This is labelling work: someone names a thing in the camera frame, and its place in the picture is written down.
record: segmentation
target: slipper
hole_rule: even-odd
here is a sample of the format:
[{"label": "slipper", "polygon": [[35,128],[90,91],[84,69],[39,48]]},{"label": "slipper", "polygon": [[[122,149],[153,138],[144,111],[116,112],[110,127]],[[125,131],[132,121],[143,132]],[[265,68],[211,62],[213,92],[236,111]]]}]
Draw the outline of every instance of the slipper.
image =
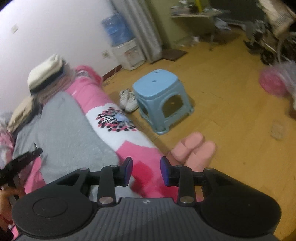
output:
[{"label": "slipper", "polygon": [[192,151],[185,162],[185,166],[190,167],[194,172],[203,172],[203,169],[208,167],[211,163],[215,150],[215,143],[206,141],[200,147]]},{"label": "slipper", "polygon": [[184,165],[189,154],[204,142],[204,136],[200,132],[193,132],[177,143],[177,145],[170,151],[171,155]]}]

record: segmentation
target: black circular cover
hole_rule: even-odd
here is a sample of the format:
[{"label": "black circular cover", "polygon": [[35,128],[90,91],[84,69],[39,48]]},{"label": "black circular cover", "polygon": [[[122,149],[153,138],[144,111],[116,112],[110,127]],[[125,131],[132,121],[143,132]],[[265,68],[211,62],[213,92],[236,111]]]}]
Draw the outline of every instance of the black circular cover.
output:
[{"label": "black circular cover", "polygon": [[235,237],[259,237],[274,232],[281,209],[271,197],[222,186],[205,198],[201,214],[214,229]]},{"label": "black circular cover", "polygon": [[18,200],[12,216],[20,233],[48,239],[77,231],[88,222],[92,212],[89,199],[75,187],[52,185]]}]

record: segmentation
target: gray curtain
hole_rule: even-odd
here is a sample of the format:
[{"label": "gray curtain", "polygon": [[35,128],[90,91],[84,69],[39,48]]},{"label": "gray curtain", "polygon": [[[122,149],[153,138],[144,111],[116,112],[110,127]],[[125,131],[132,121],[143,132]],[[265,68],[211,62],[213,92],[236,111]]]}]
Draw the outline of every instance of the gray curtain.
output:
[{"label": "gray curtain", "polygon": [[137,43],[149,63],[161,59],[161,40],[144,0],[111,0],[136,36]]}]

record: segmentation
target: white wall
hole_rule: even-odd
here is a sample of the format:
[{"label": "white wall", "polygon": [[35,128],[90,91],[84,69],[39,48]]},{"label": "white wall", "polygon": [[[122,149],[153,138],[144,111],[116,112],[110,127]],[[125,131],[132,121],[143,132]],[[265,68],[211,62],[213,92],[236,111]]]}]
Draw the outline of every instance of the white wall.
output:
[{"label": "white wall", "polygon": [[[53,53],[71,66],[92,66],[104,75],[116,66],[101,20],[108,0],[14,0],[0,11],[0,111],[13,110],[29,94],[30,70]],[[12,34],[11,28],[18,30]]]}]

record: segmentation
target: gray ribbed panel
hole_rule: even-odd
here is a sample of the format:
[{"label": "gray ribbed panel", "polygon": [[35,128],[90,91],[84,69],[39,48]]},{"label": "gray ribbed panel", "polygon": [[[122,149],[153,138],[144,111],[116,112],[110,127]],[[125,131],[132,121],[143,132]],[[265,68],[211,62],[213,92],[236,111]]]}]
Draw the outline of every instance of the gray ribbed panel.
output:
[{"label": "gray ribbed panel", "polygon": [[[113,208],[100,209],[91,223],[65,238],[48,241],[278,241],[273,235],[234,238],[209,227],[193,208],[176,205],[171,198],[123,198]],[[36,241],[21,236],[17,241]]]}]

